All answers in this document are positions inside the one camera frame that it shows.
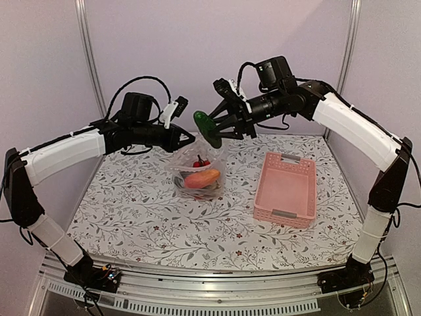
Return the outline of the green cucumber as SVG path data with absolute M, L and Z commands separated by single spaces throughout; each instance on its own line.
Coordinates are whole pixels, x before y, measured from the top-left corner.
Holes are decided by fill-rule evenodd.
M 196 111 L 193 114 L 193 120 L 202 137 L 215 149 L 222 147 L 222 140 L 216 136 L 212 136 L 211 132 L 216 128 L 216 123 L 202 111 Z

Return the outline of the red lychee bunch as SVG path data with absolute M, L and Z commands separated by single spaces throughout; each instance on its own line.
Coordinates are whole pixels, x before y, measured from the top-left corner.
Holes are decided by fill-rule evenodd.
M 193 163 L 193 168 L 200 169 L 199 171 L 195 171 L 195 172 L 205 171 L 207 169 L 215 169 L 215 168 L 207 168 L 207 166 L 209 166 L 210 164 L 211 164 L 211 162 L 209 160 L 203 160 L 200 157 L 200 155 L 198 155 L 197 156 L 197 160 Z M 192 196 L 195 199 L 212 199 L 212 198 L 214 198 L 217 195 L 217 193 L 218 193 L 218 190 L 216 192 L 210 193 L 210 194 L 201 194 L 201 195 L 192 195 Z

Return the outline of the clear zip top bag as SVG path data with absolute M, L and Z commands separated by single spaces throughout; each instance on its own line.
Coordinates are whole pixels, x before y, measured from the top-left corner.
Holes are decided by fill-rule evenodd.
M 219 198 L 224 191 L 228 143 L 215 149 L 198 136 L 196 140 L 178 150 L 165 169 L 179 193 L 196 200 Z

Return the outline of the dark purple eggplant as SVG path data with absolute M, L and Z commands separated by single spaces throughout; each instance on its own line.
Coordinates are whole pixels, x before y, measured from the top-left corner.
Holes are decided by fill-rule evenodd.
M 210 194 L 214 193 L 220 189 L 218 182 L 214 182 L 211 185 L 205 186 L 204 188 L 187 188 L 184 184 L 184 179 L 178 176 L 173 176 L 172 180 L 174 182 L 175 188 L 177 188 L 183 194 L 190 195 L 201 195 L 201 194 Z

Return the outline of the orange red mango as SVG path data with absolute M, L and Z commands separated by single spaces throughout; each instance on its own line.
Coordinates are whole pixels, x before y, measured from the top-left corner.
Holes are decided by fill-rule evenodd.
M 186 188 L 202 189 L 211 185 L 220 178 L 220 171 L 217 169 L 207 169 L 205 171 L 195 172 L 184 179 Z

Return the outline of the pink perforated plastic basket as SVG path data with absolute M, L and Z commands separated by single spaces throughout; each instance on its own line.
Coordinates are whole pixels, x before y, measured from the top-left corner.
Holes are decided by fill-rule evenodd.
M 257 186 L 253 218 L 306 228 L 316 218 L 316 195 L 313 160 L 268 152 Z

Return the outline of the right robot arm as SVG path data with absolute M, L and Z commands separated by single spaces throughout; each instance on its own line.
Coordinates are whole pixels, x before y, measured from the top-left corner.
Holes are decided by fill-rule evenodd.
M 201 129 L 211 146 L 222 139 L 241 140 L 256 136 L 255 125 L 280 115 L 301 115 L 336 132 L 359 149 L 378 168 L 379 175 L 369 193 L 368 210 L 359 239 L 349 256 L 351 264 L 340 273 L 346 287 L 354 287 L 366 274 L 363 264 L 371 261 L 387 236 L 392 214 L 399 204 L 407 178 L 412 143 L 399 139 L 344 100 L 329 84 L 296 78 L 283 56 L 272 57 L 253 68 L 259 76 L 261 95 L 248 99 L 237 80 L 218 79 L 213 86 L 222 97 Z

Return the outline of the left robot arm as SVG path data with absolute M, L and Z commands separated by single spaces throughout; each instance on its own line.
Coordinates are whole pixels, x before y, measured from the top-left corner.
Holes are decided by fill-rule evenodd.
M 87 127 L 60 136 L 22 152 L 9 149 L 1 191 L 11 214 L 11 221 L 55 252 L 73 276 L 84 286 L 98 279 L 88 254 L 46 215 L 34 187 L 50 176 L 91 158 L 109 155 L 131 145 L 154 146 L 172 153 L 194 142 L 183 128 L 172 124 L 187 107 L 180 96 L 171 101 L 157 118 L 150 118 L 157 101 L 150 95 L 128 92 L 121 109 L 110 119 L 97 120 Z

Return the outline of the floral tablecloth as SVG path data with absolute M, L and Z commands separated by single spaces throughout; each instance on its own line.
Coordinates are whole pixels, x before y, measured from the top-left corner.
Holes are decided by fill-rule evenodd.
M 312 159 L 316 219 L 304 229 L 253 218 L 264 156 Z M 208 201 L 181 196 L 156 148 L 109 155 L 68 229 L 92 254 L 172 267 L 228 270 L 300 269 L 342 264 L 357 242 L 359 212 L 323 138 L 264 134 L 230 145 L 224 193 Z

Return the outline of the aluminium front rail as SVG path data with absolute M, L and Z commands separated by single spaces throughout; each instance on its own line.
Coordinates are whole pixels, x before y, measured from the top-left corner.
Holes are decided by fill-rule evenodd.
M 64 280 L 64 268 L 46 255 L 29 315 L 414 315 L 391 256 L 375 258 L 368 305 L 345 307 L 352 288 L 323 293 L 320 273 L 336 266 L 284 271 L 201 271 L 113 259 L 121 270 L 116 293 L 99 292 L 98 304 Z

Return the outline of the right aluminium frame post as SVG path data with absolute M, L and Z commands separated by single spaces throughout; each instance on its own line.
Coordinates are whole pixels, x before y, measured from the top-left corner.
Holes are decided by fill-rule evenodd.
M 353 57 L 353 51 L 355 48 L 355 42 L 357 40 L 359 20 L 360 20 L 360 11 L 361 11 L 361 0 L 352 0 L 351 1 L 351 10 L 349 15 L 349 23 L 347 28 L 347 35 L 345 38 L 345 50 L 343 53 L 341 67 L 339 70 L 339 77 L 337 80 L 336 91 L 339 94 L 342 94 L 345 89 L 345 84 L 347 81 L 347 76 L 351 66 L 351 61 Z

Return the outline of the aluminium frame post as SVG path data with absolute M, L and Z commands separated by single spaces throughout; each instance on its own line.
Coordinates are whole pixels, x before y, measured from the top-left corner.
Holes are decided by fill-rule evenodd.
M 99 79 L 99 74 L 97 71 L 95 55 L 93 52 L 93 46 L 89 32 L 86 2 L 84 0 L 75 0 L 75 7 L 76 16 L 78 19 L 78 27 L 80 30 L 80 37 L 82 41 L 82 47 L 84 50 L 88 74 L 91 80 L 95 101 L 100 115 L 104 117 L 106 115 L 107 109 L 105 105 L 105 98 L 103 96 L 103 90 Z
M 360 11 L 361 11 L 361 0 L 352 0 L 351 1 L 351 10 L 349 15 L 349 23 L 347 28 L 347 35 L 345 38 L 345 50 L 343 53 L 341 67 L 339 70 L 339 77 L 337 80 L 336 91 L 339 94 L 342 94 L 345 89 L 345 84 L 347 81 L 347 76 L 351 66 L 351 61 L 353 57 L 353 51 L 355 48 L 355 42 L 357 40 L 359 20 L 360 20 Z

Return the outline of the left aluminium frame post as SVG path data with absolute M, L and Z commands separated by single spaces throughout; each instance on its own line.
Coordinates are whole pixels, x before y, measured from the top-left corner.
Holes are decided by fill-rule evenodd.
M 95 55 L 93 52 L 93 46 L 89 32 L 86 2 L 84 0 L 75 0 L 75 7 L 76 16 L 78 19 L 78 27 L 80 30 L 80 37 L 82 41 L 82 47 L 84 50 L 88 74 L 91 80 L 95 101 L 100 115 L 104 117 L 106 115 L 107 109 L 105 105 L 105 98 L 103 96 L 103 90 L 99 79 L 99 74 L 97 71 Z

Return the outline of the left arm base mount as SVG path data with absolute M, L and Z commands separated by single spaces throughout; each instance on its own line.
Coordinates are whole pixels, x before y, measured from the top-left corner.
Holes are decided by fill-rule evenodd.
M 107 264 L 94 267 L 92 261 L 80 261 L 75 266 L 68 266 L 64 280 L 84 288 L 117 293 L 121 280 L 121 270 Z

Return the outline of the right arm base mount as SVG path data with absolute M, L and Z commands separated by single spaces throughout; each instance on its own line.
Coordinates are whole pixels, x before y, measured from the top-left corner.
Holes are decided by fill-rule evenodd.
M 374 281 L 374 274 L 369 263 L 347 262 L 344 268 L 320 273 L 317 285 L 323 294 L 347 290 Z

